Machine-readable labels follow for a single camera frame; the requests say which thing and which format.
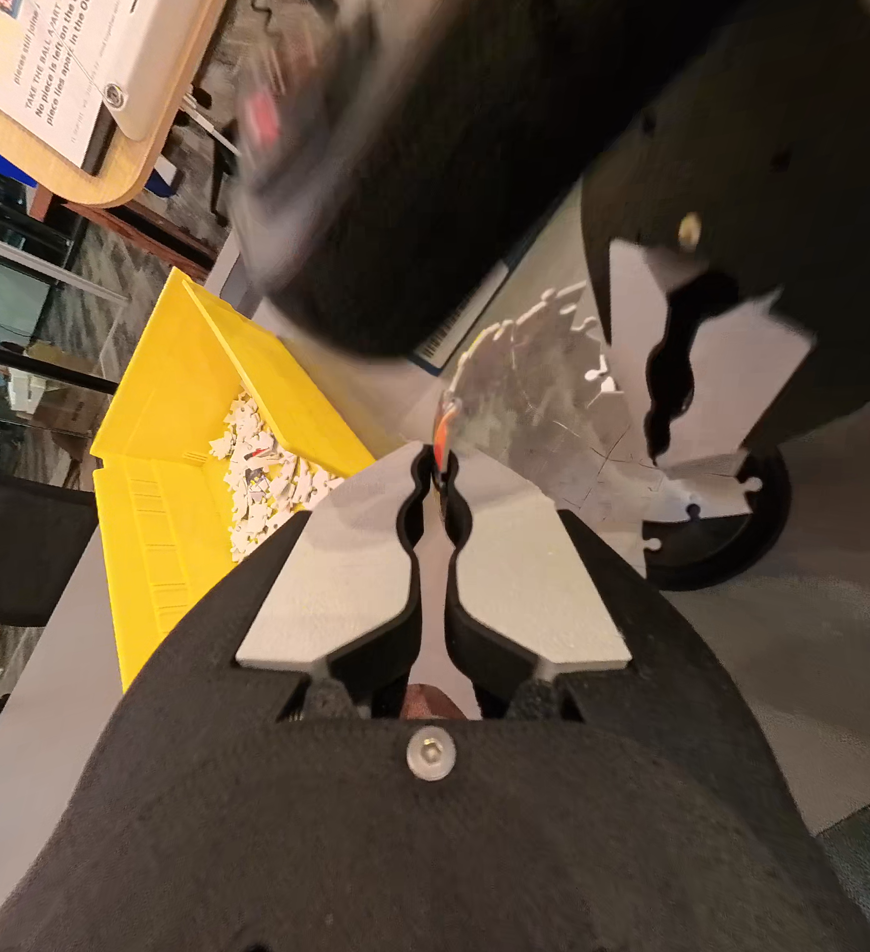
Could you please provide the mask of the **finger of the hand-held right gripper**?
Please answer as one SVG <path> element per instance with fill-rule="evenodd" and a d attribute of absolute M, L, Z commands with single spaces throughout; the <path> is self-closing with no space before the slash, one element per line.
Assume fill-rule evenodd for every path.
<path fill-rule="evenodd" d="M 708 261 L 615 240 L 609 248 L 609 358 L 634 434 L 660 468 L 701 468 L 707 437 L 693 434 L 711 320 Z"/>
<path fill-rule="evenodd" d="M 670 422 L 660 469 L 737 454 L 809 355 L 812 334 L 775 311 L 779 298 L 747 299 L 698 328 L 689 353 L 692 398 Z"/>

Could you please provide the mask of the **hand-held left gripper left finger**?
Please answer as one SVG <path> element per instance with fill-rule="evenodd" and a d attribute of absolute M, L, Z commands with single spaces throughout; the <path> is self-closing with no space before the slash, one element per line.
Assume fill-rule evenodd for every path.
<path fill-rule="evenodd" d="M 334 679 L 356 701 L 405 680 L 421 641 L 424 498 L 420 442 L 331 490 L 305 519 L 236 661 Z"/>

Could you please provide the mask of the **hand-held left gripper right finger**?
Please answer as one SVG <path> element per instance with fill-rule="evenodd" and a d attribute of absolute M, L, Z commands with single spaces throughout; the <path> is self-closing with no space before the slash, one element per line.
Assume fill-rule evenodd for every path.
<path fill-rule="evenodd" d="M 452 452 L 441 504 L 454 546 L 445 642 L 477 693 L 507 705 L 531 681 L 629 665 L 619 625 L 535 483 L 479 451 Z"/>

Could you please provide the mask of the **partly built puzzle ball shell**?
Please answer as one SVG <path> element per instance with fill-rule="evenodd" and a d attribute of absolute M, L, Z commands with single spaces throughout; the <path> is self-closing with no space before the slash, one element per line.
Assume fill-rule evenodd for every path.
<path fill-rule="evenodd" d="M 760 477 L 744 459 L 669 475 L 648 456 L 584 282 L 484 327 L 460 354 L 434 423 L 446 468 L 478 450 L 580 517 L 628 561 L 705 558 L 750 528 Z"/>

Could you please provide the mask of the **black round ball stand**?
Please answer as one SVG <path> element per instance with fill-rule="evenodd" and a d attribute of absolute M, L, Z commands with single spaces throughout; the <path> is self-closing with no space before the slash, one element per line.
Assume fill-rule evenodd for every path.
<path fill-rule="evenodd" d="M 647 579 L 665 591 L 707 589 L 759 562 L 786 527 L 793 487 L 780 450 L 750 454 L 735 477 L 666 481 L 642 522 Z"/>

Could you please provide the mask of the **yellow plastic bin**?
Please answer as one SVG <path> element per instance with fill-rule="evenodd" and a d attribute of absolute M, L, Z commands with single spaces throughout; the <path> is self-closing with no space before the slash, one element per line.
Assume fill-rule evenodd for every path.
<path fill-rule="evenodd" d="M 242 391 L 283 446 L 329 473 L 375 460 L 275 335 L 173 270 L 91 448 L 123 689 L 235 567 L 210 443 Z"/>

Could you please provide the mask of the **pile of loose puzzle pieces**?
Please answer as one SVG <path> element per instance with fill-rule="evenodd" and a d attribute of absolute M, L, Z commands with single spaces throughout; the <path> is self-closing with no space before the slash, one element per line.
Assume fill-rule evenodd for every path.
<path fill-rule="evenodd" d="M 208 444 L 226 465 L 231 560 L 243 562 L 298 512 L 311 511 L 345 478 L 290 452 L 243 389 L 231 403 L 223 432 Z"/>

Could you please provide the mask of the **blue puzzle box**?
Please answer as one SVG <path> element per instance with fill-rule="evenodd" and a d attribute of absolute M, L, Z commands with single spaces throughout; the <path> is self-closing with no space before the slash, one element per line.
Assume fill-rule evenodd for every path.
<path fill-rule="evenodd" d="M 440 375 L 459 349 L 471 329 L 497 297 L 510 274 L 501 260 L 485 276 L 474 292 L 464 300 L 432 334 L 413 351 L 408 359 L 431 375 Z"/>

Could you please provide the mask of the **black mesh chair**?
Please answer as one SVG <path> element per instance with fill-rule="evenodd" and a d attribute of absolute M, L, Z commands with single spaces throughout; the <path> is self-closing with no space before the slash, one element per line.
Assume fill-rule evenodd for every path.
<path fill-rule="evenodd" d="M 93 493 L 0 473 L 0 625 L 48 624 L 98 524 Z"/>

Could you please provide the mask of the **light wooden side table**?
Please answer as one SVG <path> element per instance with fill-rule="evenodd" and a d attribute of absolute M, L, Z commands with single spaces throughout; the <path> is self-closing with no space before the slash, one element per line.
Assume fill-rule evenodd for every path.
<path fill-rule="evenodd" d="M 170 91 L 162 95 L 157 125 L 143 141 L 129 140 L 115 130 L 100 172 L 91 175 L 0 112 L 0 156 L 54 194 L 81 205 L 108 208 L 134 197 L 153 170 L 226 5 L 223 1 L 198 2 L 202 4 L 198 22 L 190 29 L 174 67 Z"/>

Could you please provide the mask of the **white instruction sign board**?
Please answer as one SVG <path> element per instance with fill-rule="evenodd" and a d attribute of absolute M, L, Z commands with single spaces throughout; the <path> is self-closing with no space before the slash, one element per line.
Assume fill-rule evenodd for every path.
<path fill-rule="evenodd" d="M 115 130 L 138 142 L 202 11 L 197 1 L 0 1 L 0 112 L 84 173 Z"/>

